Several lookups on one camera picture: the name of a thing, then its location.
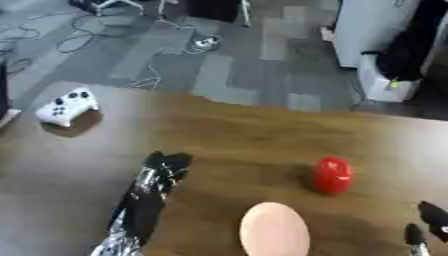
robotic hand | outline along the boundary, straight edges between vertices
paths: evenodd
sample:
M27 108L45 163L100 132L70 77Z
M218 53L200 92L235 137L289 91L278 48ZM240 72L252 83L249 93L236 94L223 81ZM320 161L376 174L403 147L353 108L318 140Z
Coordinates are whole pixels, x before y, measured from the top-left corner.
M418 205L420 217L429 225L429 231L444 243L448 242L448 213L431 203L422 201Z
M442 208L422 201L418 205L421 219L429 225L429 231L442 240L448 242L448 213ZM411 245L411 256L429 256L423 231L414 223L407 225L405 229L405 241Z
M430 256L422 230L414 223L409 223L404 232L404 239L411 245L411 256Z
M182 181L192 157L154 152L144 162L108 225L108 237L90 256L142 256L171 190Z

white cable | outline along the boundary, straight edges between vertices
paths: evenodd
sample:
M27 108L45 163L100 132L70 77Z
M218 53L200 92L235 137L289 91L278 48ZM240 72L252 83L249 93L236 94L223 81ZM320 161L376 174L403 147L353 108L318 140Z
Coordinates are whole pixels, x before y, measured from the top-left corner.
M176 24L174 22L171 21L167 21L165 19L159 19L156 20L153 24L153 26L156 26L156 24L168 24L170 26L175 27L176 29L193 29L194 31L198 31L198 29L193 26L193 25L179 25ZM218 45L223 41L223 39L221 37L215 36L217 38L218 41ZM191 54L191 55L196 55L196 54L202 54L208 51L213 50L214 47L210 46L208 48L201 48L196 46L195 44L193 44L191 46L191 50L185 48L182 50L183 53L187 53L187 54ZM154 54L153 58L156 57L159 54L167 54L167 52L172 52L173 50L177 50L174 48L169 48L169 47L162 47L159 48L156 51L156 54ZM152 73L154 76L153 77L149 77L149 78L144 78L141 80L137 80L137 81L133 81L132 83L129 84L130 87L134 87L134 88L143 88L143 87L151 87L151 91L158 89L159 87L161 87L161 82L162 82L162 76L157 72L157 70L155 70L152 66L151 63L147 66L148 71L150 71L150 73Z

white cabinet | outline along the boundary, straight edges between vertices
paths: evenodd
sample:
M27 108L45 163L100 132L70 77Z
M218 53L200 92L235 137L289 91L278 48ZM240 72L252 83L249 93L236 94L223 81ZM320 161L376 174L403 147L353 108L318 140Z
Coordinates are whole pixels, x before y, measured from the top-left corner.
M344 0L334 48L342 67L356 68L364 51L382 50L404 30L420 0Z

controller button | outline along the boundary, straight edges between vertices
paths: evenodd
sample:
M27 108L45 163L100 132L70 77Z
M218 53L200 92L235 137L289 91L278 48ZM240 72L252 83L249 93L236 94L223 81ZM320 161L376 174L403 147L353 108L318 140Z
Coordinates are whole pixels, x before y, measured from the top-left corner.
M64 104L64 101L61 98L56 98L54 100L54 103L56 103L56 105L62 105L62 104Z

metallic robot arm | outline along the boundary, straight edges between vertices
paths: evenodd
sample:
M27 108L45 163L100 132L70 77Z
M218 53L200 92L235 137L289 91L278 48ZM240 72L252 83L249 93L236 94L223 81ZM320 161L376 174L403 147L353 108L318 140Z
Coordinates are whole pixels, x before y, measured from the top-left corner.
M411 245L411 256L430 256L422 230L414 223L406 226L404 239Z
M107 238L90 256L141 256L166 198L185 177L191 158L152 153L113 212Z

